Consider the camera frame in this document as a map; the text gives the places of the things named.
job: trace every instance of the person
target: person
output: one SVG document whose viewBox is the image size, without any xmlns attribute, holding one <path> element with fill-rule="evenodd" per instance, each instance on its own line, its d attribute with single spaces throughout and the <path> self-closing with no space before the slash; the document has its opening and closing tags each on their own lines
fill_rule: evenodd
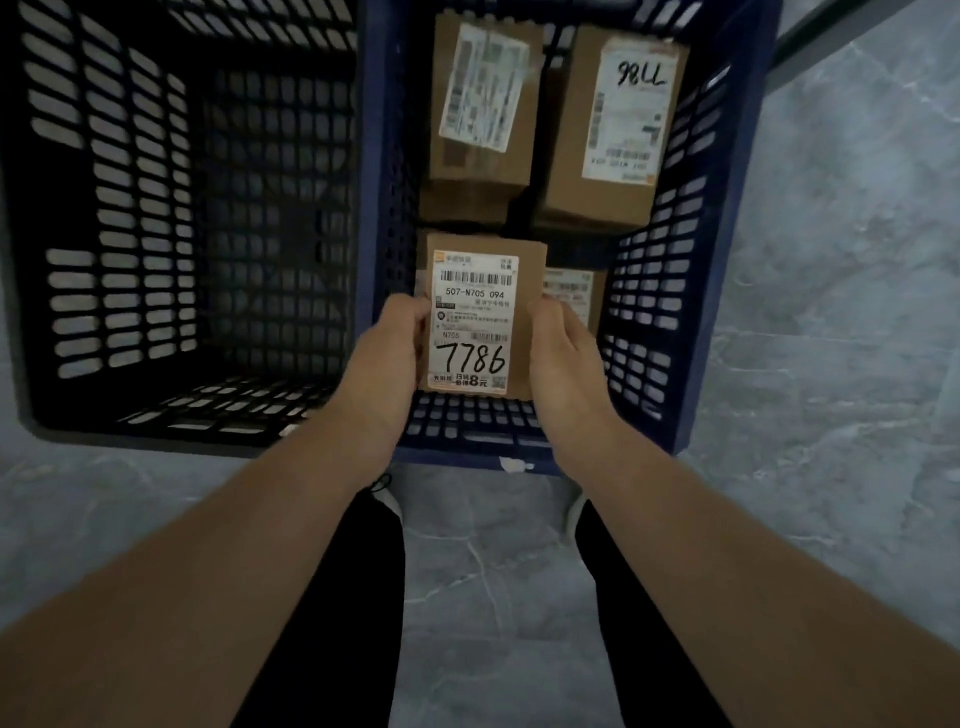
<svg viewBox="0 0 960 728">
<path fill-rule="evenodd" d="M 392 296 L 326 407 L 0 635 L 0 725 L 386 725 L 403 533 L 368 486 L 428 312 Z M 570 308 L 531 312 L 534 401 L 589 499 L 576 541 L 627 726 L 960 725 L 956 652 L 632 430 Z"/>
</svg>

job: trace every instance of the forearm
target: forearm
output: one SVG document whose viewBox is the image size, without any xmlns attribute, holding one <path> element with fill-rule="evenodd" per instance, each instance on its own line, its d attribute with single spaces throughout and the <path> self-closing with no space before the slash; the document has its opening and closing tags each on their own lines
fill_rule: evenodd
<svg viewBox="0 0 960 728">
<path fill-rule="evenodd" d="M 596 447 L 585 491 L 737 728 L 960 724 L 946 645 L 629 429 Z"/>
<path fill-rule="evenodd" d="M 0 725 L 228 725 L 368 477 L 319 416 L 0 636 Z"/>
</svg>

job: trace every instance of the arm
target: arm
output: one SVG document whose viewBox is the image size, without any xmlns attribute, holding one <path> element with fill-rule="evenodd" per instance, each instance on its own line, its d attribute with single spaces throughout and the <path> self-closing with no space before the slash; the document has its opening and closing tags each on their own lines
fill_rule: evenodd
<svg viewBox="0 0 960 728">
<path fill-rule="evenodd" d="M 353 497 L 390 463 L 428 310 L 389 299 L 323 410 L 0 635 L 0 725 L 228 725 Z"/>
<path fill-rule="evenodd" d="M 557 462 L 737 728 L 960 725 L 960 655 L 782 541 L 615 413 L 596 342 L 534 303 Z"/>
</svg>

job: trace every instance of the person's right hand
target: person's right hand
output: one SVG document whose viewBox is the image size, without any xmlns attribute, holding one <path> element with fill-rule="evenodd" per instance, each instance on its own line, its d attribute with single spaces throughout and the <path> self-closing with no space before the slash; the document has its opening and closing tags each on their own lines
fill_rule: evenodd
<svg viewBox="0 0 960 728">
<path fill-rule="evenodd" d="M 537 416 L 557 464 L 582 481 L 633 431 L 613 409 L 596 340 L 570 306 L 544 296 L 530 304 L 530 315 Z"/>
</svg>

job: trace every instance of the person's right arm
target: person's right arm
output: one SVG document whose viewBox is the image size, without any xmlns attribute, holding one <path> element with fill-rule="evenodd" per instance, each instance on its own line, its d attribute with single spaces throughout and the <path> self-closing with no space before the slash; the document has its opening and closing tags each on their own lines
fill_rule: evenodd
<svg viewBox="0 0 960 728">
<path fill-rule="evenodd" d="M 960 726 L 960 654 L 630 428 L 569 307 L 544 298 L 532 313 L 534 401 L 557 462 L 737 728 Z"/>
</svg>

